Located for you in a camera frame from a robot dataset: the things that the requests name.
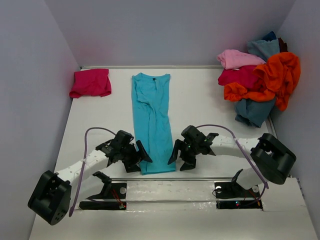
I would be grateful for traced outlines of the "turquoise t-shirt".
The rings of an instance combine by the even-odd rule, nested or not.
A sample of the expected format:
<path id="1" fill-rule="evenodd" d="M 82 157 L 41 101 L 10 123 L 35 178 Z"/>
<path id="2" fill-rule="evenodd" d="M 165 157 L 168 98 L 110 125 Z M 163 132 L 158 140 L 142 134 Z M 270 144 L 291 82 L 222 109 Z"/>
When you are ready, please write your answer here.
<path id="1" fill-rule="evenodd" d="M 173 152 L 169 112 L 170 74 L 132 76 L 131 102 L 133 128 L 152 162 L 141 161 L 142 175 L 170 173 L 176 164 L 168 164 Z"/>

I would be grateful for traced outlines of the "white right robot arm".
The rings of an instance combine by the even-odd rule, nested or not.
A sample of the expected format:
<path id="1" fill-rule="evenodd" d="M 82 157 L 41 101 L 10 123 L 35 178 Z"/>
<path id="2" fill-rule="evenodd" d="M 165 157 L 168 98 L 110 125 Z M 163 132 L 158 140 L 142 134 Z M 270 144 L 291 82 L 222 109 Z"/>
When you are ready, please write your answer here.
<path id="1" fill-rule="evenodd" d="M 245 158 L 250 167 L 240 169 L 229 182 L 220 182 L 213 195 L 218 199 L 243 198 L 247 192 L 262 184 L 268 189 L 268 183 L 283 185 L 295 164 L 297 157 L 282 142 L 270 133 L 261 137 L 237 138 L 234 133 L 230 137 L 218 133 L 204 135 L 198 127 L 189 125 L 173 146 L 168 164 L 181 158 L 181 171 L 193 170 L 198 155 L 232 156 Z"/>

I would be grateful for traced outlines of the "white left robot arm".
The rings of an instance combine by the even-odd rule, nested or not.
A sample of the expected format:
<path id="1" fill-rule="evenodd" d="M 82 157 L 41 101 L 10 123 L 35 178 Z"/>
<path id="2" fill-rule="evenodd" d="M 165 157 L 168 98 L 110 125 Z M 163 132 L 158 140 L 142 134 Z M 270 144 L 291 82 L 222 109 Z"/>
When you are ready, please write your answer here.
<path id="1" fill-rule="evenodd" d="M 123 130 L 103 142 L 83 159 L 57 172 L 45 171 L 39 178 L 27 206 L 51 226 L 66 215 L 72 216 L 77 204 L 93 196 L 112 195 L 120 209 L 125 206 L 103 169 L 122 162 L 127 173 L 139 172 L 141 162 L 152 163 L 142 142 Z"/>

